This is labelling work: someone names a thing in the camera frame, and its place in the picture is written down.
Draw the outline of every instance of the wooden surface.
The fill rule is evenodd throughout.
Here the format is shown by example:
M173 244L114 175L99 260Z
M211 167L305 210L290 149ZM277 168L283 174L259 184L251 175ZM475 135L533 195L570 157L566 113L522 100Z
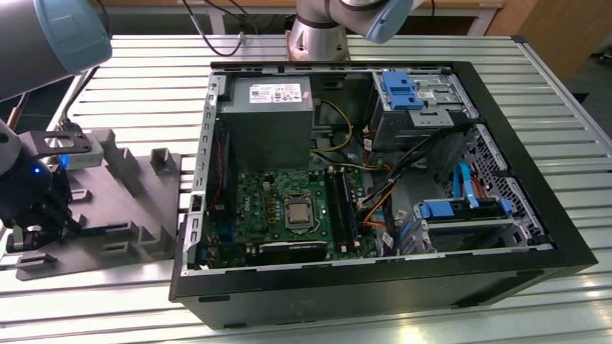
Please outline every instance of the wooden surface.
M102 0L106 6L177 6L179 0ZM219 6L230 6L227 0L211 0ZM295 0L235 0L242 6L278 6L293 7ZM439 9L478 9L478 8L501 8L505 0L434 0L435 8ZM194 6L203 4L202 0L190 0L189 4ZM421 8L430 8L430 1L423 2Z
M573 76L612 34L610 0L510 0L486 35L521 35L555 76Z
M538 0L509 0L487 26L486 35L509 36L518 32Z

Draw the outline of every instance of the power supply label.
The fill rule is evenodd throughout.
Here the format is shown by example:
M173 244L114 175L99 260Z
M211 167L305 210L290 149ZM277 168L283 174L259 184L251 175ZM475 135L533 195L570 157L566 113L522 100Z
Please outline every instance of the power supply label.
M249 103L301 102L301 87L298 84L253 85L247 100Z

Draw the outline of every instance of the motherboard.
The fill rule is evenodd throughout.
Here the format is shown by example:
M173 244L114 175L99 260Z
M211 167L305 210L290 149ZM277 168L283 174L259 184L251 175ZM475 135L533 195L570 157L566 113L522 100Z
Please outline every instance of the motherboard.
M217 228L210 263L243 267L374 257L373 235L361 235L354 214L346 228L339 219L365 194L361 178L357 169L241 173L234 223Z

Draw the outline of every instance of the yellow wire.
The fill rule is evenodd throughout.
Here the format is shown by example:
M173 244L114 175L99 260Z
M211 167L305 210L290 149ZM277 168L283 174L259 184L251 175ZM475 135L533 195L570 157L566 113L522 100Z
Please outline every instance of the yellow wire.
M321 100L321 102L323 102L325 104L327 104L335 111L337 113L342 116L343 120L346 121L346 124L347 124L347 136L346 136L346 139L345 141L338 144L335 147L330 147L330 148L321 148L321 149L311 149L310 151L311 152L333 152L333 151L337 151L338 149L341 149L341 147L343 147L345 145L347 145L347 143L350 142L350 139L353 138L353 125L350 124L350 121L347 119L347 116L346 114L341 111L341 109L338 109L338 107L327 100Z
M378 199L378 202L373 205L373 208L371 208L371 211L370 213L365 216L365 219L363 219L363 224L366 225L366 223L370 221L370 218L371 218L371 215L373 213L375 212L375 210L379 208L379 206L382 205L383 203L383 200L389 197L390 193L393 192L394 190L394 186L390 188L389 192L386 192L386 194L379 197Z

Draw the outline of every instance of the blue plastic latch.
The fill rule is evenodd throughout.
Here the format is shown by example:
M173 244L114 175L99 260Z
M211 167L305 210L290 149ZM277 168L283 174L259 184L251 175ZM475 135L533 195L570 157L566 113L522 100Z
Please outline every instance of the blue plastic latch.
M510 216L511 215L511 202L507 199L499 199L498 205L501 206L503 214L506 216Z
M422 109L423 103L414 92L415 85L407 78L406 72L382 72L382 86L390 99L390 109Z
M430 218L430 211L426 204L418 206L418 210L421 211L421 218L429 219Z
M433 217L450 217L454 215L454 212L451 211L450 202L447 201L427 202L426 206L430 210L430 215Z

